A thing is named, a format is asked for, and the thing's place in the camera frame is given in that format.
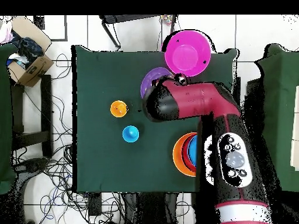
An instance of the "black chair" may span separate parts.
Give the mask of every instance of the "black chair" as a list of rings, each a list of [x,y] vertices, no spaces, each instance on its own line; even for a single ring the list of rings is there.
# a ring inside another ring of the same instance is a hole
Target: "black chair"
[[[106,24],[128,22],[130,20],[139,20],[139,19],[149,18],[149,17],[154,17],[154,16],[159,16],[159,15],[99,15],[100,19],[102,20],[103,28],[105,29],[106,33],[108,34],[108,36],[110,37],[110,39],[112,40],[113,44],[116,46],[117,49],[120,49],[121,46],[120,46],[120,44],[118,45],[116,43],[116,40],[112,36],[112,34],[109,31]],[[176,18],[177,18],[177,15],[172,15],[171,33],[174,30]]]

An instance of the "magenta bowl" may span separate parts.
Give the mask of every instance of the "magenta bowl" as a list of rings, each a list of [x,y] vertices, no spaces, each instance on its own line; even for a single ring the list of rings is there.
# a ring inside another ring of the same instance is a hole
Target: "magenta bowl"
[[[165,61],[175,74],[196,76],[210,62],[211,48],[208,39],[199,31],[183,30],[171,37],[165,51]]]

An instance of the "purple bowl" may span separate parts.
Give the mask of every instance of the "purple bowl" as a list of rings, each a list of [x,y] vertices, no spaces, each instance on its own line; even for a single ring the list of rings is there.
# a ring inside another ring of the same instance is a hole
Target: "purple bowl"
[[[169,72],[167,69],[163,67],[157,67],[152,69],[147,73],[147,75],[144,77],[141,86],[140,86],[140,95],[141,98],[144,97],[145,91],[149,89],[152,86],[152,81],[157,80],[161,78],[162,76],[171,75],[171,72]]]

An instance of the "black frame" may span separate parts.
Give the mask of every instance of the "black frame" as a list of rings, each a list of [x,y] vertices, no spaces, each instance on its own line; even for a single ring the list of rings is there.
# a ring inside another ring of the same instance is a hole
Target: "black frame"
[[[12,82],[12,112],[13,112],[13,140],[12,150],[16,151],[30,145],[42,145],[43,156],[50,158],[53,155],[52,142],[52,100],[51,75],[41,77],[41,131],[24,134],[23,126],[23,92],[24,86]]]
[[[134,19],[128,18],[128,19],[122,19],[122,20],[117,20],[117,18],[115,17],[115,18],[113,18],[113,20],[110,21],[109,19],[107,19],[105,17],[105,15],[99,15],[100,19],[102,20],[102,26],[103,26],[104,30],[106,31],[106,33],[108,34],[108,36],[110,37],[111,41],[113,42],[113,44],[115,45],[115,47],[117,49],[121,49],[121,45],[118,45],[115,38],[112,36],[111,32],[109,31],[108,27],[106,26],[106,24],[126,22],[129,20],[138,20],[138,19],[149,18],[149,17],[154,17],[154,16],[159,16],[159,15],[136,15],[136,17]],[[171,33],[173,33],[173,31],[174,31],[177,16],[178,15],[172,15]]]

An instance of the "blue cup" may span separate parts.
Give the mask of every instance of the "blue cup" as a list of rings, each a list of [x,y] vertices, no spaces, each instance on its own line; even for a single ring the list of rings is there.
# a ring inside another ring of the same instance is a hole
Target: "blue cup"
[[[123,130],[123,139],[126,142],[135,142],[139,138],[139,130],[132,125],[128,125]]]
[[[196,167],[196,146],[197,146],[197,135],[194,136],[190,142],[188,147],[188,155],[192,164]]]

